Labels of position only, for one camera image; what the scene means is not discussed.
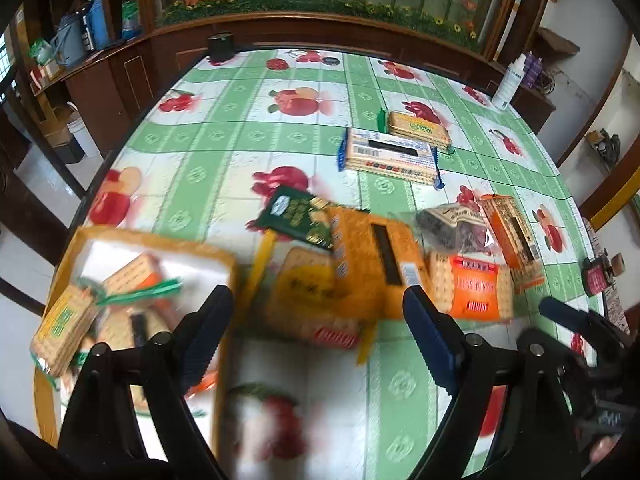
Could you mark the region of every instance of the barcode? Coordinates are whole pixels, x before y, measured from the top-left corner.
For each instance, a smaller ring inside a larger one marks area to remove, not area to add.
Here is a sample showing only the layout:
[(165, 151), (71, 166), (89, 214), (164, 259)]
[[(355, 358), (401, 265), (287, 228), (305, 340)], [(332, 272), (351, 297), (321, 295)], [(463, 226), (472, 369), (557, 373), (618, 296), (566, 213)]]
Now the barcode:
[(402, 272), (402, 278), (404, 279), (404, 284), (406, 286), (422, 286), (422, 282), (420, 281), (420, 274), (418, 274), (418, 268), (415, 266), (415, 264), (412, 264), (410, 262), (400, 262), (400, 272)]
[(354, 146), (353, 149), (359, 155), (380, 157), (380, 152), (378, 150), (372, 150), (370, 148), (361, 148), (359, 146)]

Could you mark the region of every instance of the floor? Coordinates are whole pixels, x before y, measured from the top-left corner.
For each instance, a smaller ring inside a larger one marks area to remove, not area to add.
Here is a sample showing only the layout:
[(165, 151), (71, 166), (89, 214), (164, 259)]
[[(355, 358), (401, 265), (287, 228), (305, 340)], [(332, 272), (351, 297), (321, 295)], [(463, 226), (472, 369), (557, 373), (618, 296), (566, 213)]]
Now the floor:
[[(68, 168), (85, 188), (102, 163), (85, 157)], [(37, 148), (31, 148), (16, 171), (18, 177), (53, 213), (71, 224), (80, 203)], [(46, 302), (53, 266), (0, 226), (0, 276), (36, 300)], [(29, 343), (40, 318), (0, 296), (0, 407), (11, 420), (37, 433), (33, 407), (33, 365)]]

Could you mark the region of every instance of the blue plastic bucket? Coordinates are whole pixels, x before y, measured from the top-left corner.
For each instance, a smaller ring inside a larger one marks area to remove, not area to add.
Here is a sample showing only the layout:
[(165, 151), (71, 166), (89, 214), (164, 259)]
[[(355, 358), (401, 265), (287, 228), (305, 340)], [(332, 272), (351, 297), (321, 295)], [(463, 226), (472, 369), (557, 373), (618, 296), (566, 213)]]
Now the blue plastic bucket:
[(86, 20), (94, 37), (96, 49), (100, 50), (107, 46), (111, 40), (107, 32), (107, 23), (104, 21), (104, 11), (102, 10), (102, 0), (94, 0), (91, 9), (86, 14)]

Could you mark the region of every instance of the white bucket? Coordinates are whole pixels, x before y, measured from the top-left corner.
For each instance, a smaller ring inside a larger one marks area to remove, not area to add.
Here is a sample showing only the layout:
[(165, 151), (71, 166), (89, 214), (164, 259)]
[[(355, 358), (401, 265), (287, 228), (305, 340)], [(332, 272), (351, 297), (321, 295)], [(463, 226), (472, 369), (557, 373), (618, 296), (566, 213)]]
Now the white bucket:
[(100, 155), (100, 150), (95, 145), (94, 138), (89, 133), (89, 130), (86, 129), (80, 112), (78, 112), (78, 108), (71, 102), (67, 102), (67, 104), (75, 111), (69, 117), (69, 122), (66, 124), (66, 127), (69, 128), (71, 134), (76, 138), (78, 144), (80, 144), (80, 147), (86, 153), (86, 156), (91, 158)]

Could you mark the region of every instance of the spray bottle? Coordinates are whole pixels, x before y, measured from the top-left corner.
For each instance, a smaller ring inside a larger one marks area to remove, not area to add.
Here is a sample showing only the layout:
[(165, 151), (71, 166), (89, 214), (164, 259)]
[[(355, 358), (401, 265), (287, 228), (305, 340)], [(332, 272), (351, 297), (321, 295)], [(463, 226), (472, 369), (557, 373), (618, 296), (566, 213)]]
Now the spray bottle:
[(524, 63), (526, 60), (527, 55), (520, 54), (520, 57), (511, 63), (507, 68), (507, 72), (504, 73), (500, 86), (498, 86), (493, 99), (491, 99), (492, 104), (498, 110), (504, 110), (515, 95), (524, 77)]

